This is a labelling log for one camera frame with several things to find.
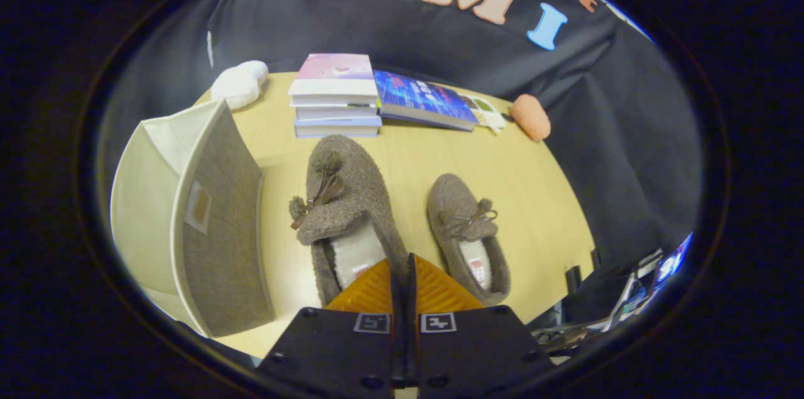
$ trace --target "black cloth backdrop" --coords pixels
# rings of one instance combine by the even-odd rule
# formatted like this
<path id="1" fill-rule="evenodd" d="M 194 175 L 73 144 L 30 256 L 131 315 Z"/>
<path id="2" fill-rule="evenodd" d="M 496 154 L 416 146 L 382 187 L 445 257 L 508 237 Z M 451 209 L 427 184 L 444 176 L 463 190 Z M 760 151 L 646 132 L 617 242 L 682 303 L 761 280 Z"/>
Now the black cloth backdrop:
<path id="1" fill-rule="evenodd" d="M 526 37 L 542 2 L 568 18 L 553 52 Z M 697 219 L 704 164 L 695 116 L 671 65 L 602 1 L 596 8 L 514 0 L 498 26 L 455 2 L 192 0 L 153 32 L 110 92 L 99 146 L 106 202 L 138 122 L 190 106 L 227 67 L 259 59 L 271 72 L 291 72 L 311 52 L 368 53 L 376 69 L 509 101 L 538 96 L 552 124 L 546 144 L 600 251 L 603 268 L 589 281 L 600 278 L 683 241 Z"/>

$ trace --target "screw hole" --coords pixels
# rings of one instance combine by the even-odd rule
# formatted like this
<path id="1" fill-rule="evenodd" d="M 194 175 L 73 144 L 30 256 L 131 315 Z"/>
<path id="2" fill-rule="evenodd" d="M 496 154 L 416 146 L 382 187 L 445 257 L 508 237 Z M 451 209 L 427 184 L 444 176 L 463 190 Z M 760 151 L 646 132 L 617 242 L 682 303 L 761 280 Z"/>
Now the screw hole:
<path id="1" fill-rule="evenodd" d="M 430 388 L 444 388 L 450 382 L 448 376 L 433 376 L 427 379 L 427 385 Z"/>
<path id="2" fill-rule="evenodd" d="M 364 388 L 367 388 L 368 390 L 379 390 L 380 388 L 383 387 L 383 381 L 381 381 L 377 377 L 368 376 L 364 377 L 360 381 L 360 385 L 362 385 L 362 387 Z"/>
<path id="3" fill-rule="evenodd" d="M 281 353 L 272 353 L 269 358 L 276 364 L 287 364 L 288 358 Z"/>
<path id="4" fill-rule="evenodd" d="M 528 353 L 525 354 L 525 356 L 522 357 L 522 362 L 533 363 L 534 361 L 537 361 L 537 359 L 539 359 L 539 355 L 540 354 L 538 353 L 538 351 L 529 351 Z"/>

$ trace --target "stack of books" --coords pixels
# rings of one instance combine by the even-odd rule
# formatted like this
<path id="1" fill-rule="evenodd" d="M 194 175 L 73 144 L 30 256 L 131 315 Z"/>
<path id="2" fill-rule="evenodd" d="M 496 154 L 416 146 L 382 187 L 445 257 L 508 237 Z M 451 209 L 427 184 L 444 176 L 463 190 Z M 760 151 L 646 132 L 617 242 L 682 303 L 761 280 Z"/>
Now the stack of books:
<path id="1" fill-rule="evenodd" d="M 383 125 L 368 55 L 311 53 L 288 94 L 297 138 L 377 136 Z"/>

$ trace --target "book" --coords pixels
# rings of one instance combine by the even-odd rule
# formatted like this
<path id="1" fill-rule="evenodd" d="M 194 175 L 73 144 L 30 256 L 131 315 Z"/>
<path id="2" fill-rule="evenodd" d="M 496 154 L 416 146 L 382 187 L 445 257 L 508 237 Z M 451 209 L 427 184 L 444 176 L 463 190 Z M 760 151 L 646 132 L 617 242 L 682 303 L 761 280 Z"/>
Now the book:
<path id="1" fill-rule="evenodd" d="M 407 119 L 449 129 L 471 131 L 477 118 L 454 90 L 404 75 L 374 72 L 383 118 Z"/>
<path id="2" fill-rule="evenodd" d="M 379 116 L 373 118 L 310 119 L 293 122 L 296 138 L 318 138 L 318 136 L 377 136 L 383 121 Z"/>
<path id="3" fill-rule="evenodd" d="M 382 104 L 377 98 L 374 105 L 328 105 L 325 107 L 296 107 L 296 119 L 373 118 Z"/>
<path id="4" fill-rule="evenodd" d="M 311 53 L 288 95 L 291 107 L 373 105 L 377 86 L 368 55 Z"/>

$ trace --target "white plush toy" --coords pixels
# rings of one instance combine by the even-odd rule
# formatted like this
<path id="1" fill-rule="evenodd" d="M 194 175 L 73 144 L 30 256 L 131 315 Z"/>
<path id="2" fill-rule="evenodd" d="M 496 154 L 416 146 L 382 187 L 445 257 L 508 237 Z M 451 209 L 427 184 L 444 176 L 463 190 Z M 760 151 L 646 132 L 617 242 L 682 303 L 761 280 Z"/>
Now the white plush toy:
<path id="1" fill-rule="evenodd" d="M 268 79 L 268 66 L 262 61 L 246 61 L 221 72 L 212 84 L 212 100 L 226 101 L 230 110 L 240 109 L 258 99 Z"/>

